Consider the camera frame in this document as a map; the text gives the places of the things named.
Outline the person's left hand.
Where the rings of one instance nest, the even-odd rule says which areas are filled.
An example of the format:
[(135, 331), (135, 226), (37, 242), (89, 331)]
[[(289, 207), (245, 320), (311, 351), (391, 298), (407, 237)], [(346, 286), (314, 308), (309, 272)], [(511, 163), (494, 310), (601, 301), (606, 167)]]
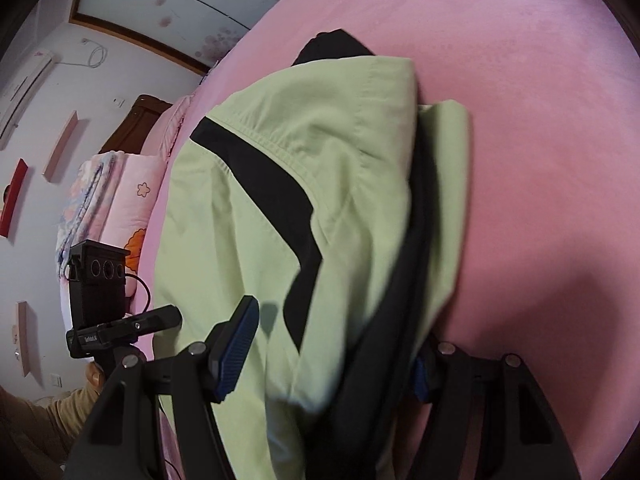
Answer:
[(96, 391), (101, 391), (105, 384), (104, 371), (94, 361), (86, 366), (86, 381)]

